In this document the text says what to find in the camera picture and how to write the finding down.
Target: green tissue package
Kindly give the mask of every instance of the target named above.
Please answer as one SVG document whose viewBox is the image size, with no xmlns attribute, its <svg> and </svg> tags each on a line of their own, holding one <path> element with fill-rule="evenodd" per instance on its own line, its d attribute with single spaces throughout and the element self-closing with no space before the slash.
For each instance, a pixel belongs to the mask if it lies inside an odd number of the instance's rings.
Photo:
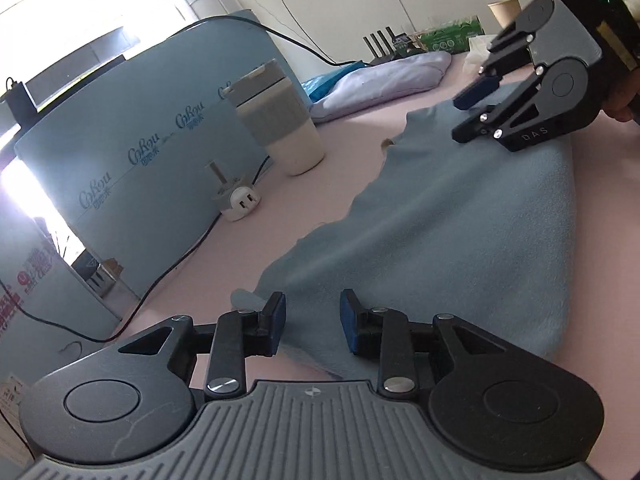
<svg viewBox="0 0 640 480">
<path fill-rule="evenodd" d="M 446 50 L 450 54 L 469 51 L 469 38 L 484 34 L 477 16 L 445 23 L 416 34 L 427 52 Z"/>
</svg>

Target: fabric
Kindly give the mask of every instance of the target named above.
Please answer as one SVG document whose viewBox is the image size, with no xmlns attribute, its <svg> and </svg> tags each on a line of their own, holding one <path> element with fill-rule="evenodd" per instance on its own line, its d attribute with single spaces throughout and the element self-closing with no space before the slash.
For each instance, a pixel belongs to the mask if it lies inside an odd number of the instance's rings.
<svg viewBox="0 0 640 480">
<path fill-rule="evenodd" d="M 496 104 L 513 87 L 501 88 Z M 550 357 L 566 323 L 574 236 L 569 139 L 510 153 L 491 138 L 451 139 L 469 112 L 443 102 L 407 115 L 377 180 L 343 220 L 323 225 L 262 274 L 255 294 L 287 297 L 282 343 L 293 358 L 376 381 L 352 356 L 338 299 L 431 322 L 449 312 Z M 236 292 L 237 308 L 264 304 Z"/>
<path fill-rule="evenodd" d="M 316 124 L 332 121 L 440 84 L 451 64 L 448 52 L 427 52 L 377 66 L 361 68 L 338 81 L 334 89 L 311 106 Z"/>
<path fill-rule="evenodd" d="M 335 86 L 335 84 L 340 81 L 344 76 L 348 73 L 354 72 L 355 70 L 366 67 L 363 61 L 356 61 L 355 63 L 351 63 L 347 66 L 341 66 L 336 70 L 332 70 L 327 74 L 318 75 L 313 77 L 303 83 L 301 83 L 302 88 L 305 89 L 306 94 L 311 99 L 312 103 L 318 102 L 325 95 L 327 95 Z"/>
</svg>

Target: finger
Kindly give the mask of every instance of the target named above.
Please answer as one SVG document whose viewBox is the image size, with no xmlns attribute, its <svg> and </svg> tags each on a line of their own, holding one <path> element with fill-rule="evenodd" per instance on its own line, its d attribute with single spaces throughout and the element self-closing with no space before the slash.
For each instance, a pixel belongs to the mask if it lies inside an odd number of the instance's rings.
<svg viewBox="0 0 640 480">
<path fill-rule="evenodd" d="M 634 118 L 633 112 L 628 107 L 620 108 L 620 110 L 611 110 L 607 108 L 604 110 L 604 113 L 620 123 L 628 123 Z"/>
<path fill-rule="evenodd" d="M 607 110 L 621 110 L 631 102 L 639 90 L 640 69 L 636 68 L 613 87 L 611 94 L 602 107 Z"/>
</svg>

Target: pink tabletop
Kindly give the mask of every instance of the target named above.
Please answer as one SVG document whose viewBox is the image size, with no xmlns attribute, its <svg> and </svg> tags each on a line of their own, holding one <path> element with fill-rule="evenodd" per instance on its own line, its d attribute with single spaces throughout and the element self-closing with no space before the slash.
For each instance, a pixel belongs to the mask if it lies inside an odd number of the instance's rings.
<svg viewBox="0 0 640 480">
<path fill-rule="evenodd" d="M 262 202 L 247 218 L 224 219 L 202 247 L 159 285 L 127 334 L 175 314 L 215 322 L 231 309 L 236 288 L 253 290 L 262 271 L 324 222 L 343 218 L 354 197 L 380 172 L 380 143 L 401 133 L 409 111 L 452 97 L 470 78 L 454 57 L 441 85 L 319 128 L 326 157 L 297 177 L 274 166 L 257 189 Z M 507 80 L 526 76 L 528 70 Z M 600 117 L 574 135 L 577 237 L 570 323 L 556 362 L 589 381 L 605 405 L 606 424 L 590 463 L 611 480 L 640 469 L 640 128 Z M 206 359 L 192 385 L 202 387 Z M 247 359 L 257 378 L 327 380 L 321 370 L 293 362 Z"/>
</svg>

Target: red logo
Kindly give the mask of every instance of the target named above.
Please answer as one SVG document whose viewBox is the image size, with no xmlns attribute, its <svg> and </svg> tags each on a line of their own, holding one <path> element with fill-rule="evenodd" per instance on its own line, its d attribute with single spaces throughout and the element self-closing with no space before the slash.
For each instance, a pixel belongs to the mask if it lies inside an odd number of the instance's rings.
<svg viewBox="0 0 640 480">
<path fill-rule="evenodd" d="M 31 283 L 31 276 L 28 275 L 26 272 L 24 272 L 23 270 L 21 270 L 18 273 L 18 283 L 20 283 L 21 285 L 29 285 Z"/>
</svg>

